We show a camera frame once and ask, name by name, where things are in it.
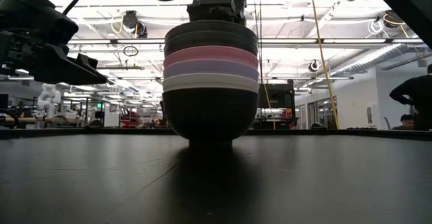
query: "black machine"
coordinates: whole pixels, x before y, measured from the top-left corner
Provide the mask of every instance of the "black machine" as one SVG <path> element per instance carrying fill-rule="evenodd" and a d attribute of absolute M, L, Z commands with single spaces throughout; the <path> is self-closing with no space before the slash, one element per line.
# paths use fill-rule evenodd
<path fill-rule="evenodd" d="M 16 69 L 29 71 L 34 80 L 49 84 L 106 83 L 96 70 L 98 61 L 79 54 L 67 57 L 67 43 L 78 26 L 49 0 L 0 0 L 0 74 L 18 76 Z"/>
<path fill-rule="evenodd" d="M 297 125 L 294 85 L 288 84 L 261 84 L 259 90 L 258 119 L 255 119 L 254 129 L 281 129 L 289 130 Z M 265 112 L 265 109 L 284 109 L 279 115 Z"/>

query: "yellow cable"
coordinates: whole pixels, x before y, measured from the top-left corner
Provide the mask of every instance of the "yellow cable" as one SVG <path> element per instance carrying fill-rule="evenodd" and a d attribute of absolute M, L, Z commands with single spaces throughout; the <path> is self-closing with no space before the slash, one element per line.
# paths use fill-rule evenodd
<path fill-rule="evenodd" d="M 392 21 L 389 21 L 389 20 L 387 20 L 387 16 L 389 16 L 388 14 L 385 14 L 384 16 L 383 16 L 383 20 L 384 21 L 386 21 L 386 22 L 388 22 L 388 23 L 390 23 L 390 24 L 393 24 L 393 25 L 405 25 L 406 23 L 405 22 L 392 22 Z"/>
<path fill-rule="evenodd" d="M 315 0 L 312 0 L 312 5 L 313 5 L 313 14 L 315 17 L 315 26 L 317 27 L 317 36 L 318 36 L 319 52 L 321 54 L 321 63 L 323 64 L 325 79 L 326 79 L 327 85 L 329 87 L 330 102 L 331 102 L 331 108 L 333 109 L 333 113 L 335 114 L 336 129 L 339 129 L 338 112 L 336 111 L 336 107 L 335 107 L 335 101 L 333 98 L 333 90 L 331 89 L 331 82 L 329 79 L 329 72 L 327 71 L 327 66 L 325 65 L 325 62 L 324 62 L 323 45 L 321 44 L 321 35 L 319 34 L 317 7 L 315 6 Z"/>
<path fill-rule="evenodd" d="M 265 86 L 264 82 L 262 82 L 262 83 L 263 83 L 263 86 L 264 86 L 265 96 L 267 97 L 267 103 L 269 104 L 269 109 L 270 109 L 271 117 L 273 118 L 273 129 L 276 130 L 275 115 L 273 114 L 273 112 L 271 110 L 269 93 L 267 92 L 267 87 Z"/>
<path fill-rule="evenodd" d="M 113 22 L 111 22 L 111 29 L 112 29 L 112 31 L 113 31 L 114 33 L 119 34 L 119 33 L 122 32 L 122 30 L 123 30 L 123 22 L 120 22 L 120 30 L 119 30 L 119 31 L 117 31 L 117 30 L 114 28 L 114 24 L 113 24 Z"/>

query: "ceiling pipe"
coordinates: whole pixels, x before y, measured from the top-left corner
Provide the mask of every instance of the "ceiling pipe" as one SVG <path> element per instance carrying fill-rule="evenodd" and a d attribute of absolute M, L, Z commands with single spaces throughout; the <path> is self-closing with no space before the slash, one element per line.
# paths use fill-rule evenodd
<path fill-rule="evenodd" d="M 403 65 L 407 65 L 407 64 L 412 63 L 412 62 L 416 62 L 416 61 L 419 61 L 419 60 L 426 59 L 426 58 L 428 58 L 430 56 L 432 56 L 432 53 L 426 53 L 426 54 L 416 55 L 416 56 L 414 56 L 414 57 L 412 57 L 410 59 L 404 59 L 403 61 L 394 63 L 394 64 L 389 65 L 387 67 L 384 67 L 381 70 L 388 71 L 388 70 L 391 70 L 391 69 L 395 69 L 397 67 L 401 67 Z"/>
<path fill-rule="evenodd" d="M 331 72 L 330 75 L 334 77 L 345 73 L 365 71 L 380 63 L 399 57 L 401 54 L 403 55 L 407 51 L 408 46 L 403 44 L 390 45 L 380 49 L 371 49 L 365 53 L 362 53 L 361 55 L 354 57 L 352 59 L 354 63 L 349 63 L 346 66 L 342 64 L 342 68 Z"/>

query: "person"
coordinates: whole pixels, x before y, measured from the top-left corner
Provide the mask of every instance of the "person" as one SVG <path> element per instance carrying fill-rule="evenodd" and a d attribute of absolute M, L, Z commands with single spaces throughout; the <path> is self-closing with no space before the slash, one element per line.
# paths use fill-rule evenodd
<path fill-rule="evenodd" d="M 415 130 L 432 129 L 432 64 L 427 67 L 427 75 L 411 78 L 390 93 L 390 97 L 403 105 L 413 105 Z"/>
<path fill-rule="evenodd" d="M 414 116 L 403 115 L 400 118 L 400 121 L 402 122 L 402 125 L 394 127 L 393 130 L 414 130 Z"/>
<path fill-rule="evenodd" d="M 150 129 L 154 129 L 156 127 L 156 122 L 154 119 L 151 120 Z"/>

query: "stack of bowls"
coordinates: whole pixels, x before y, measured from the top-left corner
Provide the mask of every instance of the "stack of bowls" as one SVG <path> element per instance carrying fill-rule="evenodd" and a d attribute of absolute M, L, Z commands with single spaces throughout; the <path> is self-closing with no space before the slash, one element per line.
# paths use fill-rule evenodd
<path fill-rule="evenodd" d="M 224 21 L 182 24 L 165 37 L 163 103 L 173 129 L 199 142 L 233 140 L 257 111 L 257 37 Z"/>

